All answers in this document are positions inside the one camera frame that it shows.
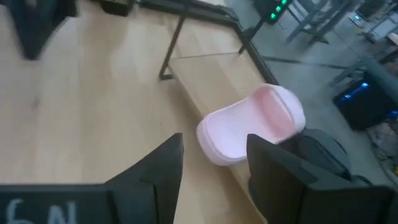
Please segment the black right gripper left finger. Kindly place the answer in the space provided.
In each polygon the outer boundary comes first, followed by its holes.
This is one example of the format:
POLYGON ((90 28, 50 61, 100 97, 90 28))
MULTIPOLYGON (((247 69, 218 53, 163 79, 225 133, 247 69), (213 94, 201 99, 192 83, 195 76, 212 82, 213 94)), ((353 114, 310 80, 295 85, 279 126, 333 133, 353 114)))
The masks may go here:
POLYGON ((2 185, 1 223, 173 223, 182 173, 175 133, 104 183, 2 185))

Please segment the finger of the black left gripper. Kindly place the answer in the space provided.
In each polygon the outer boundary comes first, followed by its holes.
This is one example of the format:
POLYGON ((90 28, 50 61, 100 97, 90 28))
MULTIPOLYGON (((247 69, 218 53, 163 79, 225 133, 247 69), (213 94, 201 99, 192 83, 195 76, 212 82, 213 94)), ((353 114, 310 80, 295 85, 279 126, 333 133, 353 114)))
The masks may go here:
POLYGON ((37 60, 57 27, 78 15, 76 0, 9 0, 7 10, 27 60, 37 60))

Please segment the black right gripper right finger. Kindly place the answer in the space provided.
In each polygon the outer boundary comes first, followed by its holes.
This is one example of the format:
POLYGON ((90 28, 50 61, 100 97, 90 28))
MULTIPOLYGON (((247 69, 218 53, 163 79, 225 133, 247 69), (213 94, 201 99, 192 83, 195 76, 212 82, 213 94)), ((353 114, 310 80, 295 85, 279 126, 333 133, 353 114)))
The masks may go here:
POLYGON ((336 175, 255 134, 250 196, 268 223, 397 223, 397 189, 336 175))

